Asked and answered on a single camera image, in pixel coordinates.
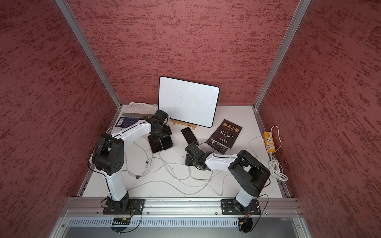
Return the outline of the phone with white case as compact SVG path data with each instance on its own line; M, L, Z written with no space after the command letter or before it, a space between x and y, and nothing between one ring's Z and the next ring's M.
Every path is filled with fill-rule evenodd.
M170 136L167 136L165 138L161 138L160 142L161 142L163 150L168 150L174 146Z

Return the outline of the phone with pink case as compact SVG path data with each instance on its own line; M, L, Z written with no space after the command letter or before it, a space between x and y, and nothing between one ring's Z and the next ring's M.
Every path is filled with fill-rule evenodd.
M153 154L158 153L163 150L162 143L160 139L149 140L150 148Z

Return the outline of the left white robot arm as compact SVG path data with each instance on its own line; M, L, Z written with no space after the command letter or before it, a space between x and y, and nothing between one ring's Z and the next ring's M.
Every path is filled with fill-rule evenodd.
M142 117L135 124L119 132L104 133L99 137L89 163L104 176L108 188L107 198L119 210L125 210L129 200L121 172L125 162L125 145L147 134L154 139L170 137L172 132L167 122L167 114L160 111L154 116Z

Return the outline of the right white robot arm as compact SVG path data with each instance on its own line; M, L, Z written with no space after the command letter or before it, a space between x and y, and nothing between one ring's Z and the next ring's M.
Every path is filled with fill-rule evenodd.
M269 182L269 169L246 150L233 155L216 155L213 152L204 153L191 143L185 151L186 162L199 170L230 172L241 187L233 199L235 209L240 214L248 209L253 199L260 196Z

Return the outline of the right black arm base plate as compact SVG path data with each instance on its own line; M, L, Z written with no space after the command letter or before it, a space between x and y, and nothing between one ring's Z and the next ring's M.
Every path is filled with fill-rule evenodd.
M253 199L248 206L243 206L235 199L221 199L221 210L223 215L260 215L259 202Z

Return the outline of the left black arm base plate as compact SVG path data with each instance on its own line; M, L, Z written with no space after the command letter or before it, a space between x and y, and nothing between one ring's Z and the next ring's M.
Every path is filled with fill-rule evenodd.
M135 215L141 214L146 200L145 199L131 199L127 198L122 201L114 201L107 197L104 205L104 215Z

